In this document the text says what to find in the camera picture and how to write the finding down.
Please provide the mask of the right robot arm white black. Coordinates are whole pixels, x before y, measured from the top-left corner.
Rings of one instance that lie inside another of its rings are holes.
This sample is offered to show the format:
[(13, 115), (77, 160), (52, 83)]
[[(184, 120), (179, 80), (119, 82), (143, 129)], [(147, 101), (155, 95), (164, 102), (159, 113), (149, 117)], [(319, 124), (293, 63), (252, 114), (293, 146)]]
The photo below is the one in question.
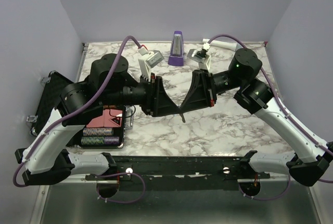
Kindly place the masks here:
[(309, 133), (308, 128), (287, 112), (274, 97), (273, 89), (260, 81), (257, 75), (262, 67), (254, 51), (240, 48), (227, 71), (210, 73), (209, 45), (192, 49), (188, 57), (199, 64), (193, 71), (191, 86), (180, 106), (180, 112), (213, 107), (217, 95), (237, 89), (234, 99), (250, 114), (266, 122), (293, 149), (291, 153), (264, 154), (249, 152), (239, 165), (240, 174), (251, 178), (261, 172), (290, 175), (304, 186), (313, 186), (323, 176), (332, 161), (332, 143)]

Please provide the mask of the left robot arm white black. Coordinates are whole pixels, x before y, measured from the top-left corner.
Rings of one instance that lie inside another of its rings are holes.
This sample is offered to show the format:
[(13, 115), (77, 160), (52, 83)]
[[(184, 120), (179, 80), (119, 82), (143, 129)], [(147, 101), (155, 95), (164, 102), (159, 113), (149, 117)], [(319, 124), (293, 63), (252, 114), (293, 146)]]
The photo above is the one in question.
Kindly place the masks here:
[(68, 142), (94, 118), (103, 114), (103, 107), (117, 103), (139, 105), (153, 117), (180, 114), (180, 108), (173, 101), (161, 104), (154, 96), (154, 89), (161, 81), (140, 82), (134, 88), (117, 93), (106, 93), (105, 89), (116, 69), (121, 55), (115, 56), (114, 63), (96, 93), (90, 92), (87, 83), (72, 83), (59, 95), (59, 103), (51, 110), (50, 117), (34, 142), (24, 150), (16, 150), (19, 167), (25, 167), (22, 174), (24, 183), (17, 182), (14, 173), (13, 184), (20, 187), (31, 185), (54, 185), (70, 175), (92, 174), (109, 180), (116, 177), (116, 164), (108, 153), (98, 155), (76, 155), (66, 149)]

